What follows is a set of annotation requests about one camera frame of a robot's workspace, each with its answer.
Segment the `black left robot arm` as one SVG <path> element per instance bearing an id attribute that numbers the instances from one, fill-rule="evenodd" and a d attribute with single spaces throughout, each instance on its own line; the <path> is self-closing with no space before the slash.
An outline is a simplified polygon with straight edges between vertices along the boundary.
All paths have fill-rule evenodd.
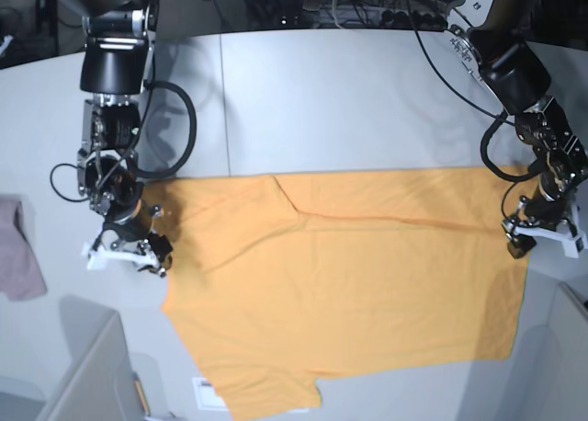
<path id="1" fill-rule="evenodd" d="M 587 247 L 575 201 L 577 187 L 587 179 L 587 153 L 548 92 L 548 70 L 517 29 L 531 1 L 457 0 L 448 7 L 448 39 L 469 74 L 502 105 L 482 136 L 482 162 L 513 185 L 537 181 L 534 194 L 522 196 L 516 210 L 503 216 L 511 256 L 525 256 L 545 238 L 576 258 Z M 535 155 L 520 176 L 504 172 L 488 152 L 492 136 L 508 120 Z"/>

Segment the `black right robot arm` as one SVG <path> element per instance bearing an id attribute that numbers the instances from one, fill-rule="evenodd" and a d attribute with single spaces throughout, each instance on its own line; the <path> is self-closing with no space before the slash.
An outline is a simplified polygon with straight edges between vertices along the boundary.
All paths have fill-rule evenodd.
<path id="1" fill-rule="evenodd" d="M 135 98 L 147 86 L 159 0 L 58 1 L 81 17 L 85 34 L 80 88 L 88 98 L 75 169 L 82 200 L 103 220 L 84 247 L 87 266 L 123 261 L 164 277 L 172 246 L 154 227 L 162 209 L 144 199 L 134 168 L 142 130 Z"/>

